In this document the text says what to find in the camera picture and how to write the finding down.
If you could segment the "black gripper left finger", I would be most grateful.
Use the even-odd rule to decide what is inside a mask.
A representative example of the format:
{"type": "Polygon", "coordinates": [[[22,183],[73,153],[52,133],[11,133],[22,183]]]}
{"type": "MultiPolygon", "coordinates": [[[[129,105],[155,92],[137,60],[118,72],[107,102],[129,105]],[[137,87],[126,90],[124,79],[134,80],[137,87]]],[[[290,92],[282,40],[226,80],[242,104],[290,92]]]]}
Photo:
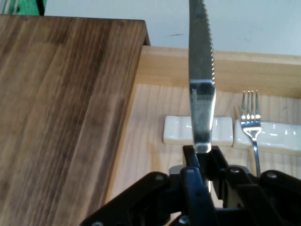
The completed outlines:
{"type": "Polygon", "coordinates": [[[83,226],[163,226],[171,214],[185,213],[192,225],[216,224],[215,209],[193,146],[183,147],[186,165],[179,173],[151,172],[95,213],[83,226]]]}

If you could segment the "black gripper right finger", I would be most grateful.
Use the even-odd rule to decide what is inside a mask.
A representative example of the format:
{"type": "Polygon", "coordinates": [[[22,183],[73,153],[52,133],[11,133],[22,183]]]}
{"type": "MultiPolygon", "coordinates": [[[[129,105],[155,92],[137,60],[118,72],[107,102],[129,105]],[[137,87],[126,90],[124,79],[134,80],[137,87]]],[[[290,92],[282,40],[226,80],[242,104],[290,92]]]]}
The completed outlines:
{"type": "Polygon", "coordinates": [[[217,146],[211,150],[214,189],[223,208],[217,210],[222,226],[299,226],[301,181],[277,170],[259,177],[243,167],[229,165],[217,146]]]}

